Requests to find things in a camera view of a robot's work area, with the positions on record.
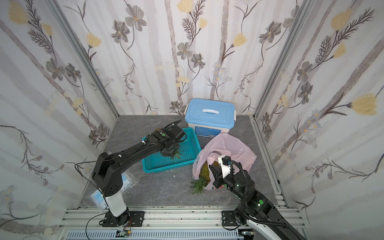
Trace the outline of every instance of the blue lid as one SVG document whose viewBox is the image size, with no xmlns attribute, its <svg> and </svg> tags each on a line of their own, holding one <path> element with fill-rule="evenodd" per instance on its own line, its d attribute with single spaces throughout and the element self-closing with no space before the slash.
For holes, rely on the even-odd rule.
<svg viewBox="0 0 384 240">
<path fill-rule="evenodd" d="M 211 127 L 233 128 L 234 117 L 235 105 L 232 103 L 193 98 L 188 105 L 185 121 Z"/>
</svg>

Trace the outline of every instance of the metal mounting plate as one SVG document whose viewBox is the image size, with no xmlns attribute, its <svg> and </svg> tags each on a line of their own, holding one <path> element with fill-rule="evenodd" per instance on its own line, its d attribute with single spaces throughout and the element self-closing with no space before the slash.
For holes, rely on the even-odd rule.
<svg viewBox="0 0 384 240">
<path fill-rule="evenodd" d="M 144 211 L 130 211 L 131 214 L 131 227 L 141 227 L 144 220 Z M 103 227 L 117 227 L 116 224 L 112 223 L 111 221 L 111 215 L 106 214 L 106 219 L 103 219 L 100 223 Z"/>
<path fill-rule="evenodd" d="M 221 216 L 223 219 L 223 226 L 225 227 L 237 227 L 238 224 L 235 219 L 234 211 L 221 211 Z"/>
</svg>

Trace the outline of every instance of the teal plastic basket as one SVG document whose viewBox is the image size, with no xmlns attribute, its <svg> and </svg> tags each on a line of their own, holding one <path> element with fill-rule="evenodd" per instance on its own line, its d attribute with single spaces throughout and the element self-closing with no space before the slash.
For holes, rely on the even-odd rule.
<svg viewBox="0 0 384 240">
<path fill-rule="evenodd" d="M 171 157 L 163 157 L 160 152 L 151 154 L 142 160 L 144 172 L 161 172 L 167 169 L 193 164 L 201 151 L 200 143 L 193 128 L 187 127 L 183 128 L 183 130 L 187 134 L 187 139 L 180 143 L 180 159 L 177 157 L 173 159 L 171 159 Z"/>
</svg>

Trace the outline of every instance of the gray marble floor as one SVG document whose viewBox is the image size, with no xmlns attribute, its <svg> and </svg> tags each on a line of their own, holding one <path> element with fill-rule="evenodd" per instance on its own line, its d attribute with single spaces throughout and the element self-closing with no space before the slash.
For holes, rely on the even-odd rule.
<svg viewBox="0 0 384 240">
<path fill-rule="evenodd" d="M 120 116 L 105 151 L 118 152 L 138 143 L 142 137 L 154 129 L 183 119 L 179 126 L 187 127 L 184 116 Z M 266 171 L 260 149 L 248 116 L 237 116 L 235 127 L 229 131 L 234 137 L 244 142 L 256 154 L 257 159 L 249 175 L 255 182 L 255 188 L 277 204 L 275 195 Z M 198 136 L 201 148 L 212 140 L 209 137 Z M 128 169 L 139 183 L 124 194 L 128 206 L 224 206 L 238 205 L 239 199 L 226 189 L 206 190 L 202 195 L 192 195 L 190 182 L 192 180 L 192 165 L 158 173 L 145 173 L 141 161 Z M 80 202 L 81 207 L 94 206 L 87 197 L 95 191 L 88 184 Z"/>
</svg>

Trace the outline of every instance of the box label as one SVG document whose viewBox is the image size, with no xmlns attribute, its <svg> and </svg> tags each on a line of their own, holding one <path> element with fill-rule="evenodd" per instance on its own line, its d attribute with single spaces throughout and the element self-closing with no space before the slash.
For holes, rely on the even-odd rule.
<svg viewBox="0 0 384 240">
<path fill-rule="evenodd" d="M 216 137 L 219 133 L 221 133 L 220 129 L 213 129 L 207 127 L 195 127 L 196 135 L 206 136 L 206 137 Z"/>
</svg>

